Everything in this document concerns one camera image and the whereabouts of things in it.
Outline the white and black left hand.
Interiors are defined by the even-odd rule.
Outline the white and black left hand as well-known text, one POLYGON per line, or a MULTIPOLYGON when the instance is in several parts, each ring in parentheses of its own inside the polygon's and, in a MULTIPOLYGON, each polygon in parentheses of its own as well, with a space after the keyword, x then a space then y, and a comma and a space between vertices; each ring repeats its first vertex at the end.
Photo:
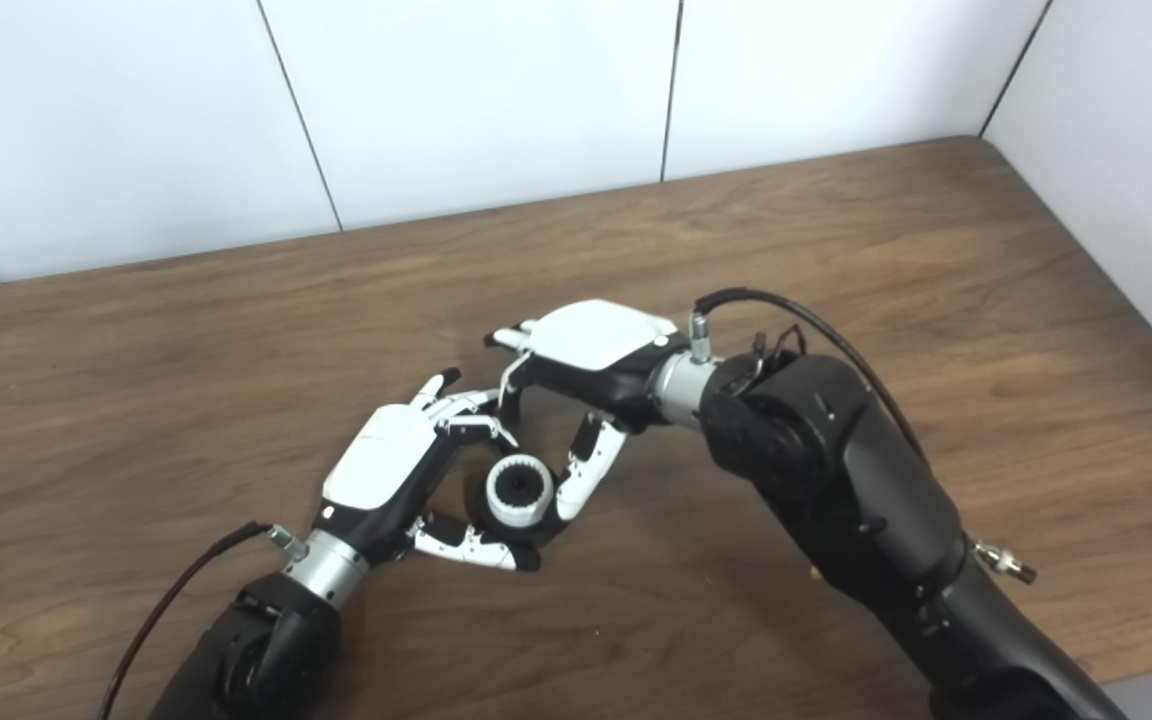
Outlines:
POLYGON ((444 395, 460 378, 449 367, 410 401, 380 406, 324 480, 306 541, 289 548, 285 574, 343 609, 365 574, 412 551, 484 568, 538 571, 538 551, 426 503, 462 448, 492 445, 508 457, 520 442, 499 419, 498 389, 444 395))

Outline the white and black right hand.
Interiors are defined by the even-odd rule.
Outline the white and black right hand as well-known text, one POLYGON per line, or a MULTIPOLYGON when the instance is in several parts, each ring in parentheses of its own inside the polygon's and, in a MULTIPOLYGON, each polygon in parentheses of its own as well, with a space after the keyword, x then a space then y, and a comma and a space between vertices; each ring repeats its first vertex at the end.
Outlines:
POLYGON ((516 354, 500 376, 497 416, 516 427, 522 393, 539 387, 590 407, 544 516, 567 523, 609 473, 626 439, 652 427, 702 429, 702 400, 721 357, 708 319, 680 331, 664 316, 605 300, 576 302, 488 334, 516 354))

